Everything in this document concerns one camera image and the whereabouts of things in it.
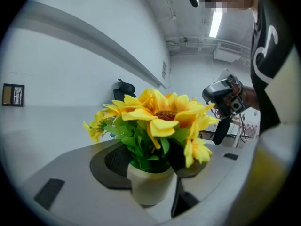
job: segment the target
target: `ceiling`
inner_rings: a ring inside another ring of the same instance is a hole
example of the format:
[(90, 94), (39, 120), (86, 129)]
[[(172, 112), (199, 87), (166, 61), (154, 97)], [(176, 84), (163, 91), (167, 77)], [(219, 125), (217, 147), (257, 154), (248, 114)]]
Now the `ceiling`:
[(254, 18), (250, 10), (223, 13), (216, 39), (209, 38), (213, 11), (188, 0), (146, 0), (171, 54), (212, 54), (219, 40), (236, 43), (249, 60)]

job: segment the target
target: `flower center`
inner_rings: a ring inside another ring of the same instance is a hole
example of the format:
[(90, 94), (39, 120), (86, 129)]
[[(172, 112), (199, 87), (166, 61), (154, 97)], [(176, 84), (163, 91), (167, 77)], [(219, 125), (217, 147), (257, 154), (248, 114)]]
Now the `flower center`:
[(98, 125), (98, 131), (104, 131), (104, 127), (107, 126), (107, 124), (104, 121), (100, 121), (100, 124)]
[(158, 111), (155, 116), (165, 121), (173, 121), (177, 111)]

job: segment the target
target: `white graphic print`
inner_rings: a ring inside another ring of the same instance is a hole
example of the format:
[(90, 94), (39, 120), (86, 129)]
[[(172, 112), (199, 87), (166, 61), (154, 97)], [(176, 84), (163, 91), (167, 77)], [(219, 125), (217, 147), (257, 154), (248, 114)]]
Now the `white graphic print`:
[(253, 65), (254, 65), (254, 71), (256, 73), (256, 75), (264, 82), (266, 82), (267, 84), (270, 84), (271, 81), (273, 80), (272, 78), (266, 76), (265, 74), (263, 74), (262, 72), (259, 71), (257, 64), (256, 64), (256, 58), (257, 55), (259, 53), (263, 53), (263, 56), (265, 57), (267, 55), (268, 52), (268, 48), (269, 48), (269, 41), (271, 40), (272, 35), (274, 36), (274, 43), (278, 44), (278, 34), (276, 29), (274, 28), (274, 26), (270, 25), (269, 26), (269, 31), (268, 31), (268, 37), (265, 43), (265, 47), (259, 47), (256, 49), (255, 55), (254, 55), (254, 59), (253, 59)]

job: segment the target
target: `black slot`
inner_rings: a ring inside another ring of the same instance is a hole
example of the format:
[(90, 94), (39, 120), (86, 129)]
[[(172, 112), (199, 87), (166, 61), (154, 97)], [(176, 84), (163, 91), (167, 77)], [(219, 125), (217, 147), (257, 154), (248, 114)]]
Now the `black slot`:
[(232, 154), (232, 153), (226, 153), (226, 154), (224, 155), (224, 157), (227, 157), (227, 158), (229, 158), (229, 159), (232, 159), (232, 160), (235, 160), (235, 161), (236, 161), (236, 159), (238, 158), (238, 155), (235, 155), (235, 154)]
[(37, 193), (34, 200), (43, 208), (49, 210), (65, 181), (51, 178)]

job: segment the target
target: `fluorescent light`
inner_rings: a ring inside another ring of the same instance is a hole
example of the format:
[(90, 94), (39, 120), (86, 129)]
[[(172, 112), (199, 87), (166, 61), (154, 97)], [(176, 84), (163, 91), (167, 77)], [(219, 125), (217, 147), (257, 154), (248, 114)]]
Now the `fluorescent light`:
[(214, 12), (209, 37), (216, 38), (222, 20), (222, 12)]

